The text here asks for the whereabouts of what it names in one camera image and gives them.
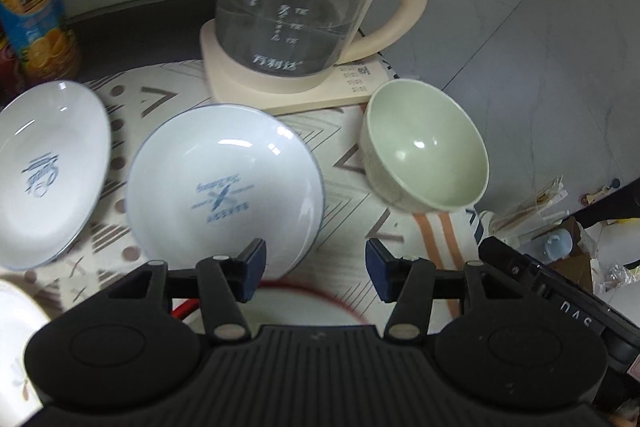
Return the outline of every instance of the dish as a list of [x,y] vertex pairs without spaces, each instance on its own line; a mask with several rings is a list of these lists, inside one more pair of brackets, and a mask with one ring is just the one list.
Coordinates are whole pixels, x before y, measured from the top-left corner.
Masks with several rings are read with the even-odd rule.
[[305,143],[241,105],[197,107],[161,125],[138,151],[127,187],[135,238],[170,269],[237,255],[260,237],[263,278],[277,279],[311,248],[324,211],[322,175]]
[[[368,322],[339,301],[303,287],[273,283],[260,286],[247,303],[238,303],[251,334],[264,324],[289,326],[359,326]],[[196,333],[204,333],[200,311],[185,320]]]
[[48,82],[0,112],[0,264],[21,271],[69,247],[107,173],[104,105],[75,82]]
[[419,80],[392,80],[372,95],[360,149],[373,190],[407,212],[472,207],[489,181],[489,158],[472,120]]
[[22,425],[42,404],[24,370],[24,348],[49,317],[20,288],[0,279],[0,425]]

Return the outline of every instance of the red rim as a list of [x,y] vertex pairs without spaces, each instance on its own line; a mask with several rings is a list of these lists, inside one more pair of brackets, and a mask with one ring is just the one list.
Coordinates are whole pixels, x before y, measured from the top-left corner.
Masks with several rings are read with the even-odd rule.
[[[326,293],[316,289],[309,288],[308,286],[304,286],[302,284],[286,282],[286,281],[262,281],[260,282],[260,288],[276,288],[276,289],[285,289],[285,290],[293,290],[298,291],[300,293],[305,293],[307,295],[313,295],[314,297],[318,297],[323,301],[327,301],[332,305],[338,306],[343,311],[353,317],[356,322],[362,325],[368,325],[370,322],[366,321],[361,315],[358,315],[353,309],[349,308],[344,302],[338,301]],[[172,316],[181,321],[185,320],[189,315],[191,315],[194,311],[196,311],[200,307],[200,302],[197,299],[187,299],[185,302],[180,304],[173,312]]]

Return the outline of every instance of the blue logo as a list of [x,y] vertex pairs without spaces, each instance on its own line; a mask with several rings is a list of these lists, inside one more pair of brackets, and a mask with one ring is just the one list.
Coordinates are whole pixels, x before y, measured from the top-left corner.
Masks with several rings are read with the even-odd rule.
[[201,206],[208,206],[209,216],[207,216],[207,223],[249,210],[249,202],[241,201],[244,198],[238,198],[237,194],[251,190],[255,185],[241,186],[239,185],[240,182],[240,176],[234,174],[207,184],[199,183],[196,187],[196,192],[206,192],[207,199],[192,205],[191,210]]
[[41,198],[47,193],[49,187],[58,177],[58,167],[56,166],[58,156],[58,154],[54,155],[48,152],[29,162],[29,165],[22,171],[22,174],[25,172],[35,172],[27,178],[27,189],[25,190],[27,194],[33,193],[36,198]]

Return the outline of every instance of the ribbed black surface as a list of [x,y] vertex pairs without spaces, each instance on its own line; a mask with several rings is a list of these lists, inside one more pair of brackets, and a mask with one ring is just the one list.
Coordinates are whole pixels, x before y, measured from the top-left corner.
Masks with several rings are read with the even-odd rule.
[[498,411],[450,388],[420,350],[374,327],[265,327],[214,350],[185,387],[129,413],[93,417],[45,407],[26,427],[609,426],[590,407]]

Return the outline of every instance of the plate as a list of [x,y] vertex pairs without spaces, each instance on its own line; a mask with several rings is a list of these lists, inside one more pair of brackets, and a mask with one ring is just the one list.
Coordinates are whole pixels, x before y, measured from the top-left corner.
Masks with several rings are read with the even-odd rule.
[[69,247],[98,201],[110,153],[104,105],[81,84],[40,84],[0,112],[2,266],[26,270]]
[[267,243],[264,279],[306,255],[324,211],[322,175],[298,135],[241,105],[190,109],[143,143],[129,171],[127,219],[150,259],[193,268]]
[[20,288],[0,279],[0,425],[22,425],[42,407],[24,370],[24,348],[49,322]]
[[[252,336],[261,325],[289,326],[359,326],[368,324],[350,308],[331,297],[304,287],[274,283],[259,287],[247,303],[238,303]],[[187,319],[196,333],[204,333],[200,311]]]

